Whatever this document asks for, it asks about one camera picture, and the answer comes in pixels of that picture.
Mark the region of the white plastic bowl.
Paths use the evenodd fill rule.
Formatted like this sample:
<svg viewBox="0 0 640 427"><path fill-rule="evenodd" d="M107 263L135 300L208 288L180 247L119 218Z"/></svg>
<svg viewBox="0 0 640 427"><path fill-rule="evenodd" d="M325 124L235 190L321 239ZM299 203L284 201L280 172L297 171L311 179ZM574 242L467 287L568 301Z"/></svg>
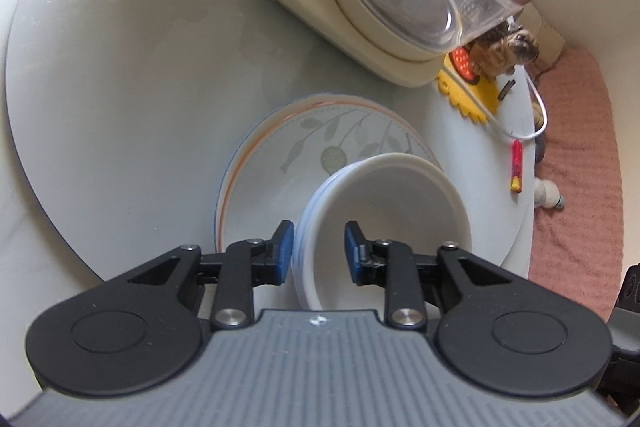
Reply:
<svg viewBox="0 0 640 427"><path fill-rule="evenodd" d="M352 220L367 239L393 239L417 254L435 254L446 241L472 247L468 213L442 170L403 153L357 161L318 188L296 227L292 272L303 309L383 311L383 288L352 283L344 249Z"/></svg>

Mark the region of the pink bed blanket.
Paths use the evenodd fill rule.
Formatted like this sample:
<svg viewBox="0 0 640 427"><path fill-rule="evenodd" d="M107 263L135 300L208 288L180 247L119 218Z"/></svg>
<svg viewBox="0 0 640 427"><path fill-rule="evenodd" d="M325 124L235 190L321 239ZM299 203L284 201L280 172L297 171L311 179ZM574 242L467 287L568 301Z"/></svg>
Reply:
<svg viewBox="0 0 640 427"><path fill-rule="evenodd" d="M567 50L539 78L549 124L536 173L559 187L561 210L536 209L530 279L608 319L620 291L624 212L608 89L597 60Z"/></svg>

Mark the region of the white duck plush toy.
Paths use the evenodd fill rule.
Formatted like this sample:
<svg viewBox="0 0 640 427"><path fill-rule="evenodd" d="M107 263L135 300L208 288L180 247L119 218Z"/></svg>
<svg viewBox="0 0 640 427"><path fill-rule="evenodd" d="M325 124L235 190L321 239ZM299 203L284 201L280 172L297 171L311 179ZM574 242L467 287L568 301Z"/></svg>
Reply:
<svg viewBox="0 0 640 427"><path fill-rule="evenodd" d="M565 199L555 183L550 180L536 178L534 183L534 206L547 210L562 210L565 207Z"/></svg>

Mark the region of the red lighter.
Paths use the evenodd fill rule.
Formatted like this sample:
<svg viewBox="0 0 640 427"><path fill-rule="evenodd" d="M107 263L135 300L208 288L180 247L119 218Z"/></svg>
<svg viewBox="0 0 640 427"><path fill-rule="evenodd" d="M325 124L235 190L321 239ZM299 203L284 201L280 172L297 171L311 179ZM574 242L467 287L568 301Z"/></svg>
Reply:
<svg viewBox="0 0 640 427"><path fill-rule="evenodd" d="M514 140L511 145L511 176L510 191L520 194L523 188L524 147L520 140Z"/></svg>

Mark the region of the yellow sunflower mat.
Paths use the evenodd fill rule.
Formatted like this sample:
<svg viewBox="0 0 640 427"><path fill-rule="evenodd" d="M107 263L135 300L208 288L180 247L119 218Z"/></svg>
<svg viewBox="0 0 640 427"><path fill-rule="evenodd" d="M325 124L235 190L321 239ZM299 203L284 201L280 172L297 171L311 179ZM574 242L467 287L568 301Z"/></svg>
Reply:
<svg viewBox="0 0 640 427"><path fill-rule="evenodd" d="M489 124L497 116L501 104L497 79L484 72L474 72L469 51L464 46L445 56L436 84L450 105L474 124Z"/></svg>

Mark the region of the grey plush toy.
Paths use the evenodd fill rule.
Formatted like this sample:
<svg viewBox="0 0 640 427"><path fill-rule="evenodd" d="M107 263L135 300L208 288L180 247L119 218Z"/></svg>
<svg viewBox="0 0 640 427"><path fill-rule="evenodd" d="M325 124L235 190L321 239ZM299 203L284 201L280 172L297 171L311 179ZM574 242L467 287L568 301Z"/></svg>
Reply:
<svg viewBox="0 0 640 427"><path fill-rule="evenodd" d="M540 164L544 160L544 154L546 153L546 137L544 132L541 131L544 127L544 115L542 115L542 109L539 103L532 103L534 127L539 134L535 138L535 162Z"/></svg>

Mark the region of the dark hair clip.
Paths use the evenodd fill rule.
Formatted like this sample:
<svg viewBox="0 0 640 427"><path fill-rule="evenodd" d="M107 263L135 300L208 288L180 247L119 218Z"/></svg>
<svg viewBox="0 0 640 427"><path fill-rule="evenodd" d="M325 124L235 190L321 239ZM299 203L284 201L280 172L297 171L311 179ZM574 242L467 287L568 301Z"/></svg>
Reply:
<svg viewBox="0 0 640 427"><path fill-rule="evenodd" d="M515 79L510 79L504 84L504 86L502 87L502 89L500 90L500 92L498 94L498 100L500 102L502 102L506 98L506 96L509 94L509 92L515 86L515 83L516 83Z"/></svg>

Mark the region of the brown dog figurine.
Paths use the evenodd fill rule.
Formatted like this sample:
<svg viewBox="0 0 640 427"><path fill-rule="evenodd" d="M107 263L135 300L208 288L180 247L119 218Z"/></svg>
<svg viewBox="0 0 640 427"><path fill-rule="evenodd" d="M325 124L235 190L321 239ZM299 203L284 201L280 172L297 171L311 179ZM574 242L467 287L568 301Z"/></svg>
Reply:
<svg viewBox="0 0 640 427"><path fill-rule="evenodd" d="M474 74L487 77L512 75L516 66L533 63L539 56L534 35L525 27L506 20L470 41L466 47Z"/></svg>

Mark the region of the grey lazy susan turntable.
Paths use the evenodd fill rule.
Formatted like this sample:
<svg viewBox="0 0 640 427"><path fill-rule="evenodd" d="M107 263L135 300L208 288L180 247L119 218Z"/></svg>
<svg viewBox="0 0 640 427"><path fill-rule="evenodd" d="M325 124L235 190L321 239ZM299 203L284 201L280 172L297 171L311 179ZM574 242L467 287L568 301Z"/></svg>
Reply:
<svg viewBox="0 0 640 427"><path fill-rule="evenodd" d="M509 192L509 145L434 84L376 78L273 0L17 0L6 49L24 173L104 279L183 243L212 248L236 147L273 109L316 92L408 120L462 196L475 254L527 271L532 198Z"/></svg>

